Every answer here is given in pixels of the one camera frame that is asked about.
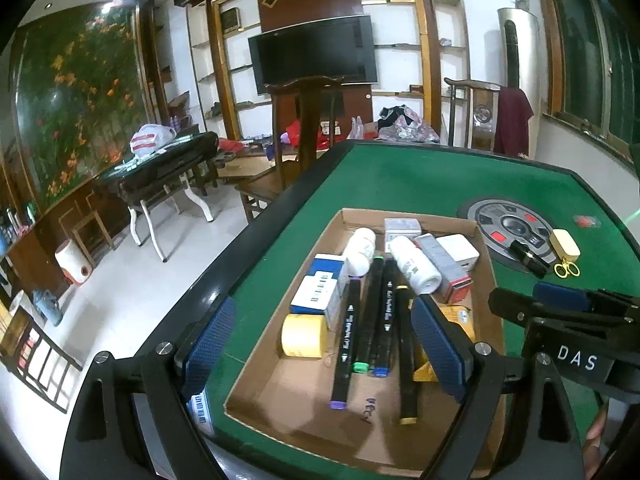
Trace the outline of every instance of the blue and white box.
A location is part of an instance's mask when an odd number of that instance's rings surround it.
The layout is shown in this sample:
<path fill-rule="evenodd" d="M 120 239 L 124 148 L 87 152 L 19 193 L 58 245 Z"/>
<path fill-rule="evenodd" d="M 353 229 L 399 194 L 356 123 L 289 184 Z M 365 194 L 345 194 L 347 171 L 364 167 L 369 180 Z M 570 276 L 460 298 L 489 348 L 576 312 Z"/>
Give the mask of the blue and white box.
<path fill-rule="evenodd" d="M 344 261 L 344 256 L 316 254 L 291 300 L 291 313 L 324 315 L 329 329 L 335 330 L 340 298 L 349 281 Z"/>

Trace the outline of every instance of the diamond wall decoration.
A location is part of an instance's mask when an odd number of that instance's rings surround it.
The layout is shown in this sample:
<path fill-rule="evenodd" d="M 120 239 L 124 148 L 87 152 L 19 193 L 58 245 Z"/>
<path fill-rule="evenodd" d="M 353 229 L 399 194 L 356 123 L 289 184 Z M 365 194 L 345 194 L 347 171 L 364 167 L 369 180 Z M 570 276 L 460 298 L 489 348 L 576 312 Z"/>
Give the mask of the diamond wall decoration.
<path fill-rule="evenodd" d="M 265 7 L 269 7 L 270 9 L 273 9 L 273 6 L 276 4 L 278 0 L 262 0 L 261 4 L 263 4 Z"/>

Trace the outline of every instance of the window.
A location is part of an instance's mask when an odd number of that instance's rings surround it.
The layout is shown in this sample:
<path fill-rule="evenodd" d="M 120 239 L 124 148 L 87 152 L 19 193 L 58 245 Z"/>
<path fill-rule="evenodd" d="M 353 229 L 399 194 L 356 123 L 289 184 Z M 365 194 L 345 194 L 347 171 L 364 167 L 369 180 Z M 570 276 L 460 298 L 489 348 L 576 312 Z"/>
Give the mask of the window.
<path fill-rule="evenodd" d="M 552 112 L 629 158 L 640 142 L 640 48 L 608 0 L 553 4 L 564 88 Z"/>

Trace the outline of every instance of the metal screw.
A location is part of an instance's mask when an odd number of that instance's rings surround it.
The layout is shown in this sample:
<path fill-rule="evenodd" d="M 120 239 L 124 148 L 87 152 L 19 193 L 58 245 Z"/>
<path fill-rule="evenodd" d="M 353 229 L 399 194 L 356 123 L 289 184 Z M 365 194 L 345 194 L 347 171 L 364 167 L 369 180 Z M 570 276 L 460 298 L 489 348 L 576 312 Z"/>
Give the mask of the metal screw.
<path fill-rule="evenodd" d="M 109 358 L 109 352 L 103 350 L 102 352 L 98 352 L 94 357 L 94 362 L 98 364 L 102 364 Z"/>
<path fill-rule="evenodd" d="M 168 341 L 162 341 L 160 344 L 158 344 L 158 346 L 156 346 L 156 354 L 167 355 L 173 349 L 174 345 L 172 345 Z"/>
<path fill-rule="evenodd" d="M 541 365 L 549 365 L 551 364 L 551 357 L 549 357 L 547 354 L 545 354 L 544 352 L 540 352 L 537 356 L 536 359 L 538 360 L 538 362 Z"/>
<path fill-rule="evenodd" d="M 476 346 L 474 346 L 474 348 L 480 355 L 489 355 L 491 353 L 491 347 L 487 343 L 476 343 Z"/>

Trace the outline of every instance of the flower mural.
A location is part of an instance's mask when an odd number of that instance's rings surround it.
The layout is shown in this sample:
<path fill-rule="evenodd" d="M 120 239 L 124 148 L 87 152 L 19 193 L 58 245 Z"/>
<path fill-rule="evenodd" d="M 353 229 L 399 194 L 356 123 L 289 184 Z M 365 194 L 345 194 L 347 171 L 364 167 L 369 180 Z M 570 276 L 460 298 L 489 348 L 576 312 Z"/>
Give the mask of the flower mural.
<path fill-rule="evenodd" d="M 16 39 L 18 129 L 45 207 L 120 160 L 146 122 L 135 7 L 100 8 L 62 10 Z"/>

